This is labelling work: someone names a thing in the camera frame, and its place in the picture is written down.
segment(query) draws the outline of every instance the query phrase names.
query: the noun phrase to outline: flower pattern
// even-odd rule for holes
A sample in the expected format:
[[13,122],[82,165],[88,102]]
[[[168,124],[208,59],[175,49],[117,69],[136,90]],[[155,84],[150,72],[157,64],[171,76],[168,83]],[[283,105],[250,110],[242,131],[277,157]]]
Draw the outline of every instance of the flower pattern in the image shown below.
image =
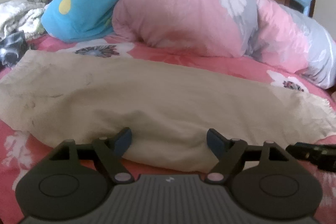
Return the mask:
[[115,45],[86,47],[86,48],[82,48],[80,50],[75,51],[75,53],[81,54],[81,55],[93,55],[93,56],[107,58],[107,57],[111,57],[112,55],[120,55],[116,51],[116,47],[117,46]]
[[220,0],[220,3],[232,18],[240,16],[247,6],[247,0]]
[[130,57],[128,54],[134,48],[134,43],[108,43],[105,39],[94,39],[87,42],[79,42],[74,47],[61,49],[58,52],[74,52],[82,55],[92,55],[98,57]]
[[26,147],[29,138],[28,132],[16,131],[13,135],[6,138],[4,147],[7,150],[6,158],[1,162],[7,167],[14,167],[14,164],[19,169],[19,174],[13,181],[12,190],[16,189],[18,182],[28,172],[33,164],[33,159],[30,150]]
[[295,77],[285,77],[281,73],[271,70],[268,70],[267,74],[273,79],[273,82],[271,83],[272,86],[280,86],[291,90],[298,90],[309,93],[307,87]]

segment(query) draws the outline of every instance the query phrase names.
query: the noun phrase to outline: fluffy blanket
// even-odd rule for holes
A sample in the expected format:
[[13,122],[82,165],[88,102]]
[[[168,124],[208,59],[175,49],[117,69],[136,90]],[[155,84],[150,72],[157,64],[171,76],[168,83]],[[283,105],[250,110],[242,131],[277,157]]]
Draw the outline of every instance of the fluffy blanket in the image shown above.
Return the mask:
[[336,129],[327,101],[309,93],[160,62],[73,53],[28,51],[1,79],[0,101],[1,120],[49,146],[69,138],[87,143],[129,126],[134,139],[127,159],[183,171],[207,172],[216,164],[205,141],[209,128],[283,147],[314,143]]
[[41,17],[47,0],[11,0],[0,4],[0,38],[24,31],[26,40],[41,36]]

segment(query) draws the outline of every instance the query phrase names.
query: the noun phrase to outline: floral bedsheet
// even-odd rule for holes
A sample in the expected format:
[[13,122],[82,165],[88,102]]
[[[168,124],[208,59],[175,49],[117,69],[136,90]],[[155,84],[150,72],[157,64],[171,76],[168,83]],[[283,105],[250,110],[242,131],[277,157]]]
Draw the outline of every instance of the floral bedsheet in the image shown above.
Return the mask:
[[[103,58],[137,58],[206,69],[273,86],[309,92],[328,100],[330,106],[336,109],[336,103],[326,91],[319,89],[297,75],[277,70],[254,61],[250,57],[177,56],[168,54],[164,49],[150,48],[141,43],[127,42],[116,36],[108,36],[104,39],[88,42],[66,44],[56,38],[45,35],[34,40],[33,43],[38,50],[43,51],[74,52],[76,54],[93,55]],[[8,73],[9,70],[5,69],[1,71],[0,78]],[[331,134],[330,137],[321,140],[319,143],[335,144],[336,137]],[[51,148],[40,143],[28,132],[14,131],[4,122],[0,121],[0,218],[4,224],[16,224],[23,218],[23,214],[15,199],[14,191],[16,185],[28,170],[50,151]],[[176,171],[135,164],[126,160],[123,160],[123,163],[135,177],[139,174],[149,173],[176,173]],[[336,174],[321,172],[313,165],[307,163],[303,163],[303,165],[312,172],[323,186],[323,200],[315,217],[321,224],[334,223],[336,219]]]

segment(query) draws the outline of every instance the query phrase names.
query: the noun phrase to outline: pink blanket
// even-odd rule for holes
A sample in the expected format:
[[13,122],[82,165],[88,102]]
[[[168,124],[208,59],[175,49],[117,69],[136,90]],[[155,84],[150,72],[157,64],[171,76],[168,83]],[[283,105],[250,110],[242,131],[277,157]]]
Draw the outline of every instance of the pink blanket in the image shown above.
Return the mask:
[[[46,35],[35,40],[34,43],[39,50],[50,52],[66,51],[105,58],[121,56],[206,69],[274,86],[309,92],[327,99],[330,105],[336,109],[335,102],[324,90],[317,88],[297,75],[256,62],[250,57],[198,57],[191,54],[177,56],[167,53],[165,49],[150,48],[142,43],[132,43],[120,37],[105,37],[88,42],[66,44]],[[2,71],[0,77],[8,72],[9,69]],[[320,143],[336,143],[336,137],[330,136],[321,140]],[[23,217],[15,199],[15,187],[27,171],[49,151],[49,147],[41,144],[29,133],[15,132],[0,121],[0,218],[4,224],[18,223]],[[124,163],[135,177],[140,173],[176,173],[175,171],[152,168],[129,161],[124,161]],[[323,185],[323,201],[316,213],[316,218],[322,224],[332,224],[336,219],[336,175],[318,171],[316,167],[310,164],[304,165]]]
[[274,0],[119,0],[114,31],[170,53],[242,57],[336,84],[336,44],[315,20]]

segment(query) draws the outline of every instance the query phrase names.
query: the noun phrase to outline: blue fish pillow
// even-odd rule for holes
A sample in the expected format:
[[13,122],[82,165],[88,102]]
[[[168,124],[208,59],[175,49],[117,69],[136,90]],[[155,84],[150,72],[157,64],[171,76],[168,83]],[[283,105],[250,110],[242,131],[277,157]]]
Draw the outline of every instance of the blue fish pillow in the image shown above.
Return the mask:
[[118,0],[53,0],[42,25],[64,42],[102,38],[113,32],[112,13]]

